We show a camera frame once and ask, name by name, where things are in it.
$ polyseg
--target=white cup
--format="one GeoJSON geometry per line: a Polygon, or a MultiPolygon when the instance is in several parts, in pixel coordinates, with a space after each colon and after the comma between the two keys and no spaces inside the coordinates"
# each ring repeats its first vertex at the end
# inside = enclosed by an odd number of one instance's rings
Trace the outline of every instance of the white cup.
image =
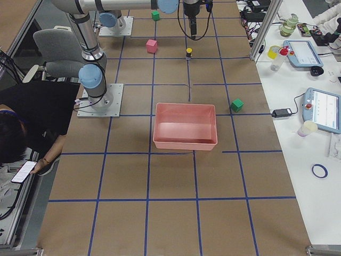
{"type": "Polygon", "coordinates": [[[318,125],[313,121],[305,121],[301,128],[298,129],[297,134],[301,137],[306,137],[309,134],[316,132],[318,130],[318,125]]]}

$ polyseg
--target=rectangular container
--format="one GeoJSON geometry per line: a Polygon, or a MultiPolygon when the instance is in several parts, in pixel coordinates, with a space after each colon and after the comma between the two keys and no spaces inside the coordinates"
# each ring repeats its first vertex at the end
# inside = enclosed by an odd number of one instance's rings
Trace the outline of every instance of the rectangular container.
{"type": "Polygon", "coordinates": [[[157,103],[153,141],[160,149],[212,150],[218,143],[214,105],[157,103]]]}

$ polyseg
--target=person's hand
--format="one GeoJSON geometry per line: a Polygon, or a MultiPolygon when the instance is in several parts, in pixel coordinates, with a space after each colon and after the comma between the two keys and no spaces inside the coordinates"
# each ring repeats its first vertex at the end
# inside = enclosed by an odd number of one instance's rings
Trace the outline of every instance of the person's hand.
{"type": "Polygon", "coordinates": [[[39,172],[42,168],[44,168],[47,165],[48,165],[48,163],[43,158],[39,159],[39,161],[37,162],[36,166],[34,166],[33,170],[30,172],[30,174],[39,172]]]}

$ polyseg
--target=office chair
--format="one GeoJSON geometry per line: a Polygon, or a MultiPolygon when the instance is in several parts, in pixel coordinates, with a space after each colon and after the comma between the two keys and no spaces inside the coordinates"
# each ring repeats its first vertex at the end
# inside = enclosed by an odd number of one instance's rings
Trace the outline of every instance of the office chair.
{"type": "Polygon", "coordinates": [[[43,71],[55,78],[78,77],[79,70],[85,64],[82,48],[70,28],[55,27],[43,29],[33,34],[33,39],[42,54],[44,66],[34,65],[23,82],[29,82],[36,71],[43,71]]]}

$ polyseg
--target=white mounting plate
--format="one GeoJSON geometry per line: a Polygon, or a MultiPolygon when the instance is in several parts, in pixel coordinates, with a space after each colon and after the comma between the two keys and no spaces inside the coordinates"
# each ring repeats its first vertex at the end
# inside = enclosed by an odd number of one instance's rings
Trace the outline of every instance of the white mounting plate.
{"type": "MultiPolygon", "coordinates": [[[[79,107],[85,108],[78,109],[77,116],[79,118],[119,117],[123,96],[123,87],[124,87],[123,84],[108,84],[108,91],[112,93],[113,101],[111,105],[105,109],[104,112],[98,112],[92,107],[85,107],[88,106],[90,103],[88,100],[83,100],[80,102],[79,107]]],[[[83,91],[82,97],[87,98],[87,92],[85,90],[83,91]]]]}
{"type": "Polygon", "coordinates": [[[119,37],[119,36],[131,36],[133,30],[133,20],[132,16],[124,16],[124,20],[126,21],[126,27],[121,30],[119,33],[110,30],[107,27],[102,27],[100,29],[99,36],[100,37],[119,37]]]}

